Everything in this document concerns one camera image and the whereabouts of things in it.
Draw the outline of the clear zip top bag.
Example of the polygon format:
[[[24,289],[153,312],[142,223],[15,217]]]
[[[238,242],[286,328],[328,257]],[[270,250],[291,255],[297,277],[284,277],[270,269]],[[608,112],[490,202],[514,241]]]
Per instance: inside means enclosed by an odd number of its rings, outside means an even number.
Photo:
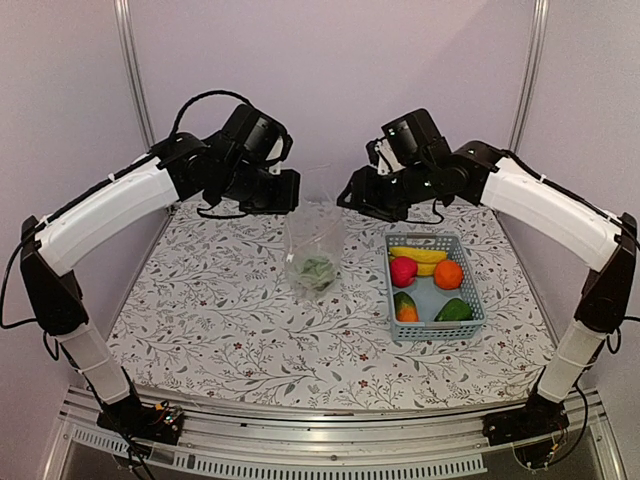
[[[284,236],[285,274],[292,291],[299,298],[317,300],[338,282],[346,227],[336,201],[337,193],[328,164],[313,167],[302,174],[299,205],[285,218]],[[293,279],[295,266],[312,256],[330,258],[337,269],[336,280],[323,292],[303,289]]]

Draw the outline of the red toy apple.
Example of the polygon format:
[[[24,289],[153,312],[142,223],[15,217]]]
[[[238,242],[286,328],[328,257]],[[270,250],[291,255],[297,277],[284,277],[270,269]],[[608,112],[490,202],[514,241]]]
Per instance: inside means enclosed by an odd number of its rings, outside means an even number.
[[[409,287],[416,279],[418,264],[409,257],[395,257],[390,262],[392,284],[398,288]]]

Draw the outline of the green toy cabbage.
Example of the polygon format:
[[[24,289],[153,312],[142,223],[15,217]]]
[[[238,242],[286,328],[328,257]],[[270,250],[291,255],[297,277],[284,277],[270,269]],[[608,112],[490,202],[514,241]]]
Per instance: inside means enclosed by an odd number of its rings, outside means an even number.
[[[293,279],[303,289],[323,292],[337,278],[337,269],[326,256],[312,256],[304,259],[294,268]]]

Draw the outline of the light blue plastic basket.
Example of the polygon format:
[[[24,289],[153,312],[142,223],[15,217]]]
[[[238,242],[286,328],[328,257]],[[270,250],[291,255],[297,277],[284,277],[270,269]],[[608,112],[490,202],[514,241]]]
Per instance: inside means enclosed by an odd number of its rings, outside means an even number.
[[[461,285],[453,290],[443,290],[436,286],[432,277],[416,279],[412,285],[399,288],[392,284],[391,266],[385,266],[385,278],[388,289],[391,337],[395,342],[417,342],[427,340],[469,339],[479,332],[486,322],[486,314],[479,291],[475,285],[468,255],[462,247],[460,238],[455,234],[426,234],[397,232],[384,236],[385,247],[413,247],[422,250],[440,250],[447,258],[458,263],[464,277]],[[396,318],[394,296],[405,293],[415,303],[418,320],[400,322]],[[440,311],[455,299],[466,303],[472,312],[471,318],[462,321],[439,321]]]

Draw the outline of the green orange toy mango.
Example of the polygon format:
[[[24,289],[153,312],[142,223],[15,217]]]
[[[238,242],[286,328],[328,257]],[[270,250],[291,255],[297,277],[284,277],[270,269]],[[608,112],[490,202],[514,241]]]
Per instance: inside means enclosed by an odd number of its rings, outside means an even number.
[[[400,291],[393,296],[395,318],[401,323],[416,323],[419,321],[417,306],[412,297]]]

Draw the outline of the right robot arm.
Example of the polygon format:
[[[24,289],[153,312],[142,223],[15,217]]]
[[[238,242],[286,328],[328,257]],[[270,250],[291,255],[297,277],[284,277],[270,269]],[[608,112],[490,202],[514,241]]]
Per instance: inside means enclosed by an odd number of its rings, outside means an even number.
[[[537,436],[556,417],[582,373],[596,360],[607,335],[626,318],[639,248],[633,216],[616,217],[535,174],[512,152],[481,141],[450,151],[443,141],[411,151],[394,147],[402,169],[387,175],[367,165],[356,170],[337,204],[383,220],[406,220],[414,204],[460,198],[511,216],[579,257],[589,274],[574,319],[517,415],[517,427]]]

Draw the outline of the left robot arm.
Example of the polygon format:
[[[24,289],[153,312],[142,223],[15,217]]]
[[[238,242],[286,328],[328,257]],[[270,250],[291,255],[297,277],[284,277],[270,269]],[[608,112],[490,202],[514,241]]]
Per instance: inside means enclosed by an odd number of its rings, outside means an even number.
[[[180,133],[55,213],[24,221],[20,272],[35,320],[60,343],[126,433],[141,433],[149,415],[89,319],[76,264],[139,219],[196,195],[210,206],[235,200],[246,215],[294,211],[299,173],[271,171],[292,144],[290,135],[260,128],[245,135],[221,130],[205,140]]]

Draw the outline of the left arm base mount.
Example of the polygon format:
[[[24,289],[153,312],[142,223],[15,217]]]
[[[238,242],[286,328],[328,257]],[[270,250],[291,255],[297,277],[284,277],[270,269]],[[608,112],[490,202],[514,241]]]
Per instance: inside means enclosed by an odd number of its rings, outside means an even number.
[[[145,406],[136,395],[114,404],[104,404],[97,426],[126,436],[156,443],[177,445],[184,425],[184,410],[163,401]]]

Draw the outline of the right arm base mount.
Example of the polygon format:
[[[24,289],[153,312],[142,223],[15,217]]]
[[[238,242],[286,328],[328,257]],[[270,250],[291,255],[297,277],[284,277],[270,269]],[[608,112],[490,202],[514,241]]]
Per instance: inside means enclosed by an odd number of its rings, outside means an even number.
[[[562,402],[554,403],[533,394],[521,407],[485,415],[482,434],[495,446],[551,434],[568,426]]]

